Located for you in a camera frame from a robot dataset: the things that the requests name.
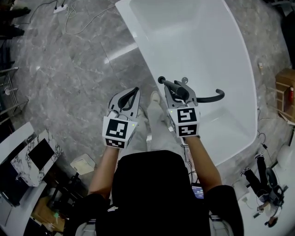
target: metal rack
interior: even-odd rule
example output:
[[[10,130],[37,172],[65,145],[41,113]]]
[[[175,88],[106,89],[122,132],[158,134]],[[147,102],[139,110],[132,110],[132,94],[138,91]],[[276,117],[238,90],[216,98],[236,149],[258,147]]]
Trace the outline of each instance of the metal rack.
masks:
[[[0,77],[4,77],[3,83],[0,84],[1,88],[1,97],[3,99],[5,110],[0,112],[0,116],[4,113],[8,114],[8,117],[4,120],[0,121],[0,125],[3,124],[5,121],[9,120],[10,118],[16,116],[17,114],[21,113],[24,106],[28,103],[28,99],[22,102],[18,102],[15,94],[15,90],[13,90],[12,86],[12,78],[15,72],[18,70],[18,67],[14,67],[7,70],[0,71]]]

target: black hair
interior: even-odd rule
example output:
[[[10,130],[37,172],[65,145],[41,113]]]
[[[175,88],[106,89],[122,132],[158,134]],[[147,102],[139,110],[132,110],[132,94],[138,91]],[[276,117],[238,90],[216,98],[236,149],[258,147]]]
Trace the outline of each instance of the black hair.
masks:
[[[277,220],[278,220],[278,217],[276,217],[276,218],[273,220],[272,224],[269,224],[269,223],[268,223],[268,228],[271,228],[271,227],[275,226],[276,223],[277,223]]]

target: black shirt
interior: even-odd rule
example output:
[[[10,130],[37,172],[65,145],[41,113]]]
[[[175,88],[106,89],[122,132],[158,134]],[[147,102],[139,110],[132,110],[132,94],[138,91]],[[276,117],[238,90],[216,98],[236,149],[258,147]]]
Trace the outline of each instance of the black shirt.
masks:
[[[96,219],[96,234],[146,234],[191,232],[210,235],[209,211],[226,220],[234,235],[244,235],[243,221],[232,187],[209,190],[204,199],[192,191],[183,159],[170,151],[136,153],[118,163],[112,186],[117,210],[101,195],[91,194],[78,201],[65,235],[75,235],[77,227]]]

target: power strip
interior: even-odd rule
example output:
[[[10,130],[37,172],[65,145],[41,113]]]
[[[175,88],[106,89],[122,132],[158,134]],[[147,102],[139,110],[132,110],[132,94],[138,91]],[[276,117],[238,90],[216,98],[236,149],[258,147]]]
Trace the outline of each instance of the power strip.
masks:
[[[64,7],[59,6],[56,10],[53,11],[53,13],[55,14],[55,13],[66,10],[67,6],[68,6],[67,4],[64,4]]]

